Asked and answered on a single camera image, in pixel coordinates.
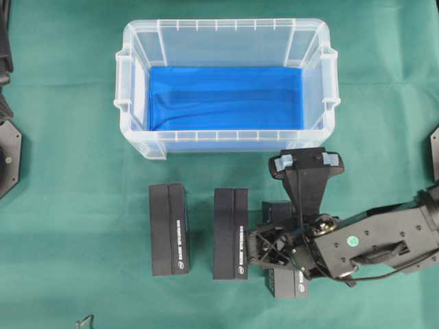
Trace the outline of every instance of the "black metal bracket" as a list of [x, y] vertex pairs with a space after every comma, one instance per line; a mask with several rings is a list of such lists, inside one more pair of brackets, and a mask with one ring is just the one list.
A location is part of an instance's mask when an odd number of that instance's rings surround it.
[[0, 197], [19, 182], [21, 161], [21, 132], [10, 122], [14, 116], [1, 89], [9, 84], [13, 72], [8, 38], [10, 0], [0, 0]]

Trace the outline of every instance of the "green tablecloth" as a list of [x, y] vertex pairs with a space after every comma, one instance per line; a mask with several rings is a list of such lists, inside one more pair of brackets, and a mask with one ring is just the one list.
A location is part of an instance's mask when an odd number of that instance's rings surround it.
[[[16, 71], [4, 93], [23, 131], [21, 181], [0, 201], [0, 327], [437, 328], [439, 267], [354, 289], [315, 280], [306, 300], [274, 300], [257, 269], [213, 282], [213, 189], [285, 199], [272, 154], [148, 161], [112, 105], [115, 53], [134, 19], [316, 17], [339, 51], [342, 104], [324, 144], [346, 172], [322, 209], [345, 218], [404, 202], [431, 184], [427, 136], [439, 125], [439, 20], [431, 1], [12, 0]], [[147, 186], [184, 182], [192, 270], [153, 278]], [[370, 267], [362, 274], [378, 274]]]

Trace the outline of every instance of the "blue fabric lining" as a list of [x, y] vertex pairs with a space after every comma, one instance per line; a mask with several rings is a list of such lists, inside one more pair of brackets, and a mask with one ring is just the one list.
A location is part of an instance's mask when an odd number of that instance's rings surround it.
[[300, 69], [152, 67], [148, 130], [303, 129]]

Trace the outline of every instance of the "black box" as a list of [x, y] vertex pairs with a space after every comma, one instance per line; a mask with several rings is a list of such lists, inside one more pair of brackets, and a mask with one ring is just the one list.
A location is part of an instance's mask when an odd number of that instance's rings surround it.
[[185, 193], [182, 184], [150, 186], [152, 275], [189, 273]]
[[308, 296], [308, 280], [299, 270], [268, 269], [265, 284], [276, 299]]
[[213, 222], [214, 280], [247, 279], [247, 229], [248, 189], [216, 188]]

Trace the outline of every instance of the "wire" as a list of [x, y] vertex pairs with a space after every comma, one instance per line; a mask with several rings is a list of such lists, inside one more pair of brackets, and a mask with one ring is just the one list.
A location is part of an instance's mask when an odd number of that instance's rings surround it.
[[427, 253], [425, 256], [419, 256], [417, 259], [413, 260], [412, 262], [409, 262], [408, 264], [399, 267], [398, 269], [395, 269], [394, 271], [391, 271], [390, 273], [387, 274], [383, 274], [382, 276], [368, 276], [368, 277], [364, 277], [364, 278], [352, 278], [352, 279], [340, 279], [343, 282], [356, 282], [356, 281], [373, 281], [373, 280], [380, 280], [380, 279], [385, 279], [388, 278], [389, 276], [393, 276], [394, 274], [397, 274], [405, 269], [408, 269], [409, 267], [412, 267], [414, 265], [417, 265], [421, 262], [423, 262], [424, 260], [432, 257], [436, 252], [439, 252], [439, 248], [433, 250], [432, 252]]

